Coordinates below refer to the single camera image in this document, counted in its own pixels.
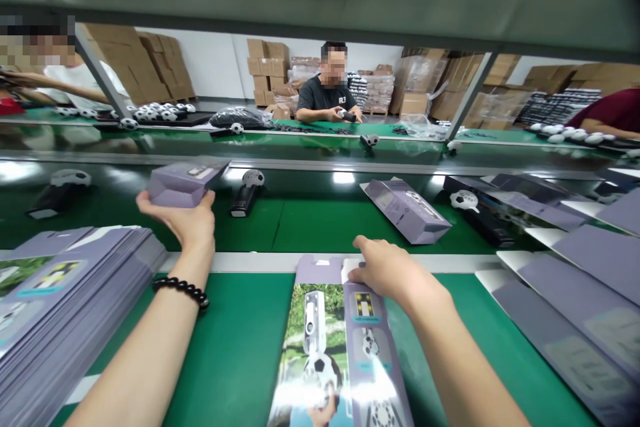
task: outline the hand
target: hand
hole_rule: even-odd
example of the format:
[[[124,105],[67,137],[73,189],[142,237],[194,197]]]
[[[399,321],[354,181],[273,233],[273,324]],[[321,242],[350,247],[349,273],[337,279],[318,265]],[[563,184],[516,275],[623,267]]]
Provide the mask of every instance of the hand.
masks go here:
[[[59,88],[60,86],[60,82],[57,80],[40,73],[2,70],[2,76],[26,88]]]
[[[449,291],[406,250],[386,240],[369,240],[365,236],[357,236],[353,246],[360,249],[367,265],[349,272],[352,282],[367,284],[376,294],[395,300],[404,310],[414,299],[453,305]]]
[[[325,110],[325,120],[331,123],[343,123],[345,120],[338,114],[341,110],[344,109],[342,107],[334,107]]]
[[[358,107],[357,105],[355,107],[352,107],[351,110],[349,110],[349,113],[355,115],[355,117],[358,119],[357,123],[362,123],[362,111],[360,110],[360,107]]]
[[[182,250],[190,248],[212,248],[215,250],[215,217],[211,206],[215,193],[209,190],[196,208],[160,207],[149,200],[149,192],[143,190],[135,202],[140,212],[163,222],[176,236]]]

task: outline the black t-shirt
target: black t-shirt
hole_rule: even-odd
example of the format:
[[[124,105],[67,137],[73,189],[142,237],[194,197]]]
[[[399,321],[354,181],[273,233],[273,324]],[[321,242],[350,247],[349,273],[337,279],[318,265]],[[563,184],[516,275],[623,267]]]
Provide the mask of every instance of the black t-shirt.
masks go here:
[[[307,80],[300,89],[298,110],[328,110],[334,107],[342,107],[345,110],[355,107],[355,99],[346,85],[325,87],[316,75]]]

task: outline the plastic bag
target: plastic bag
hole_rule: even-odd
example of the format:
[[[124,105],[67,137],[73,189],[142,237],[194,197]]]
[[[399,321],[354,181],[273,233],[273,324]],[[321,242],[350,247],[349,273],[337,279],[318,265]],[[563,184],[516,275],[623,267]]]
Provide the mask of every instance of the plastic bag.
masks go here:
[[[213,127],[228,128],[234,123],[240,123],[245,130],[272,129],[271,114],[247,107],[226,107],[217,112],[209,123]]]

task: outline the fluorescent light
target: fluorescent light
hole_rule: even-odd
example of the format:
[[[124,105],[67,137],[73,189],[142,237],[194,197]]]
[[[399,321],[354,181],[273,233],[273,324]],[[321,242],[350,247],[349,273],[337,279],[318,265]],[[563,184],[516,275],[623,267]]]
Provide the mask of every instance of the fluorescent light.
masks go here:
[[[333,172],[333,183],[355,183],[351,172]]]

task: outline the box printed image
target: box printed image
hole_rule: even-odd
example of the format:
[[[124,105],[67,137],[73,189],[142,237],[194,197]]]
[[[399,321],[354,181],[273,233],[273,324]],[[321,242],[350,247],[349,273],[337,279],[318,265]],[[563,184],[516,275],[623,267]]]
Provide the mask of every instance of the box printed image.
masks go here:
[[[342,285],[296,284],[267,425],[352,426]]]

